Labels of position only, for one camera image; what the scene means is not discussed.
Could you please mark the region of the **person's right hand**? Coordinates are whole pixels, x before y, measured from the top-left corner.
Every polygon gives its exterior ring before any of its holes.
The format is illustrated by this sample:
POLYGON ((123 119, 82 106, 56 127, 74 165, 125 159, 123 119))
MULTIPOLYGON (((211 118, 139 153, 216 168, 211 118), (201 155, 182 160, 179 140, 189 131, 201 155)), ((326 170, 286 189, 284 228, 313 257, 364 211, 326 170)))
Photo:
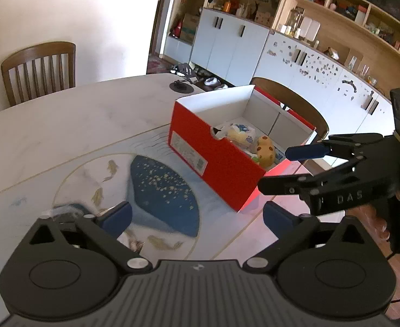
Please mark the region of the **person's right hand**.
MULTIPOLYGON (((400 202, 400 189, 396 192, 396 199, 400 202)), ((345 211, 347 216, 357 217, 376 242, 385 242, 390 238, 387 222, 378 217, 375 207, 365 204, 345 211)))

